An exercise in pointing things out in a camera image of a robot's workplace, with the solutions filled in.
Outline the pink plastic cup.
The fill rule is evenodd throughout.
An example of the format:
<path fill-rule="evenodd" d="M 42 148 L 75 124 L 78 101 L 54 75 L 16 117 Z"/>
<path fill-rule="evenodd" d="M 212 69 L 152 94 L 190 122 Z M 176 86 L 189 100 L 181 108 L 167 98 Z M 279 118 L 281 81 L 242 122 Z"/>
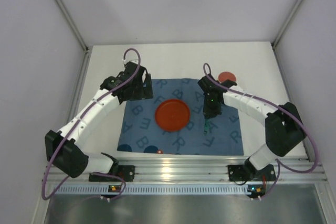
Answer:
<path fill-rule="evenodd" d="M 228 71 L 221 72 L 218 75 L 218 81 L 220 83 L 222 83 L 222 82 L 224 82 L 226 80 L 230 80 L 230 81 L 236 82 L 236 76 L 233 73 L 228 72 Z"/>

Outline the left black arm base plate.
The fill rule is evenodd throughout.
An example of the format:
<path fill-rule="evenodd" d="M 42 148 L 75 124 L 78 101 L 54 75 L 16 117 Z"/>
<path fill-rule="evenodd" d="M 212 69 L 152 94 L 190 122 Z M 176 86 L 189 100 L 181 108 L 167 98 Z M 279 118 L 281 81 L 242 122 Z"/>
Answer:
<path fill-rule="evenodd" d="M 113 175 L 122 178 L 125 182 L 132 182 L 135 176 L 135 166 L 133 165 L 118 165 L 112 168 L 108 175 Z M 90 182 L 119 182 L 117 178 L 105 177 L 101 175 L 90 174 Z"/>

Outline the green-handled fork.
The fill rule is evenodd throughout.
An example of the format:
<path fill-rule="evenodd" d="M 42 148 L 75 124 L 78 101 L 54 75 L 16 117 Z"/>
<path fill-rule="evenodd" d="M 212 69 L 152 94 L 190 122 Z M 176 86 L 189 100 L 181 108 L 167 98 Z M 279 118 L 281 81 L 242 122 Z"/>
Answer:
<path fill-rule="evenodd" d="M 209 122 L 208 122 L 208 119 L 205 119 L 205 123 L 204 123 L 204 135 L 206 135 L 208 133 L 208 129 L 209 129 Z"/>

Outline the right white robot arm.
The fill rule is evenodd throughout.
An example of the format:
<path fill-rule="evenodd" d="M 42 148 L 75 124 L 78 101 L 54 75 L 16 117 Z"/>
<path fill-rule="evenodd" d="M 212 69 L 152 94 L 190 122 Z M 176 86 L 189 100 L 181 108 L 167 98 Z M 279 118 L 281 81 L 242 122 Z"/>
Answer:
<path fill-rule="evenodd" d="M 299 125 L 302 120 L 298 110 L 290 102 L 269 104 L 245 92 L 236 82 L 225 80 L 220 83 L 210 74 L 199 80 L 198 85 L 204 94 L 205 119 L 217 117 L 222 113 L 222 105 L 226 105 L 247 114 L 265 128 L 265 143 L 244 161 L 235 176 L 238 180 L 257 178 L 266 166 L 286 156 L 307 136 Z"/>

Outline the blue letter-print cloth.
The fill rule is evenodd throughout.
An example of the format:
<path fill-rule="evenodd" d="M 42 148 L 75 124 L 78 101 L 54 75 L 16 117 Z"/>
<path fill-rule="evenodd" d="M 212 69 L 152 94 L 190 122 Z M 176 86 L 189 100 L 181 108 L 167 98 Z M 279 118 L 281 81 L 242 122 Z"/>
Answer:
<path fill-rule="evenodd" d="M 242 156 L 243 141 L 238 111 L 222 105 L 222 114 L 208 119 L 204 135 L 203 91 L 196 79 L 154 79 L 152 99 L 128 101 L 117 145 L 121 152 Z M 166 100 L 187 104 L 191 117 L 186 127 L 176 132 L 162 130 L 155 121 L 155 110 Z"/>

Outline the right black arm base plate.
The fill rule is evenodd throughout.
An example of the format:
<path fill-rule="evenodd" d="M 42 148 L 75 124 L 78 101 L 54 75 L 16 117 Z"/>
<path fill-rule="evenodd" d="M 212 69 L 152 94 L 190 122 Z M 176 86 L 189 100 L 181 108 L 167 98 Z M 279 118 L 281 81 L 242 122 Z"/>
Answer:
<path fill-rule="evenodd" d="M 273 165 L 267 165 L 261 170 L 248 168 L 245 165 L 228 165 L 228 175 L 231 182 L 261 182 L 264 179 L 267 182 L 273 182 L 276 179 L 276 173 Z"/>

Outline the red plastic plate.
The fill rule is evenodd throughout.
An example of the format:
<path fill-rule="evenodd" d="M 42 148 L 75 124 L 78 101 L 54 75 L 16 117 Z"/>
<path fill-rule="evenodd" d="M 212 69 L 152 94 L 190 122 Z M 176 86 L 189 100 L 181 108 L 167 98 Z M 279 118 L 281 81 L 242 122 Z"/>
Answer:
<path fill-rule="evenodd" d="M 163 101 L 155 110 L 155 121 L 164 131 L 176 132 L 190 121 L 190 109 L 185 102 L 178 99 Z"/>

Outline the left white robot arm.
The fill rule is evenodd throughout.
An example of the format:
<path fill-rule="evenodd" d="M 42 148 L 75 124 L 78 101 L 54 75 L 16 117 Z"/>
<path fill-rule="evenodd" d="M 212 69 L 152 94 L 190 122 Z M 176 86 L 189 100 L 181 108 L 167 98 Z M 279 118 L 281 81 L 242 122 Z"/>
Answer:
<path fill-rule="evenodd" d="M 57 132 L 45 136 L 47 161 L 71 178 L 85 173 L 114 175 L 118 161 L 109 154 L 83 151 L 99 123 L 125 101 L 153 98 L 151 75 L 143 66 L 129 61 L 116 77 L 104 80 L 91 101 Z"/>

